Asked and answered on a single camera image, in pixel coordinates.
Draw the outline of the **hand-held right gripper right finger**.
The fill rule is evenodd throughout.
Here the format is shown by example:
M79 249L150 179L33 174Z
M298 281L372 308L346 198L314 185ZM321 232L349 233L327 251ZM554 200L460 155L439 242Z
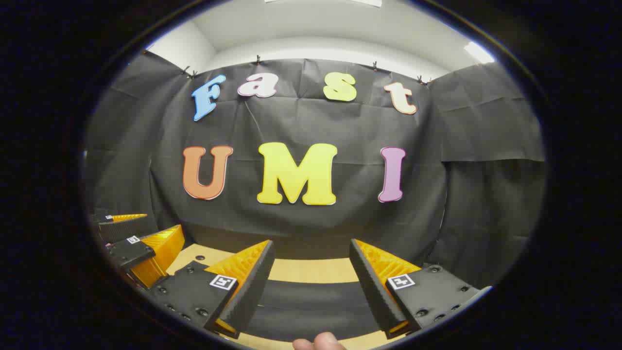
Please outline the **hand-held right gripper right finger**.
M357 239L350 241L349 260L387 339L433 327L491 290L476 288L438 264L419 267Z

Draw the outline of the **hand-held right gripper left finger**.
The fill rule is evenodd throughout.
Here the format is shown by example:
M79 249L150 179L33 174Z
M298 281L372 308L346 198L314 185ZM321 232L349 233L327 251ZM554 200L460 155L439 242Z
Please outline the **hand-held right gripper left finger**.
M275 259L263 241L212 266L191 262L149 290L183 323L237 339L255 314Z

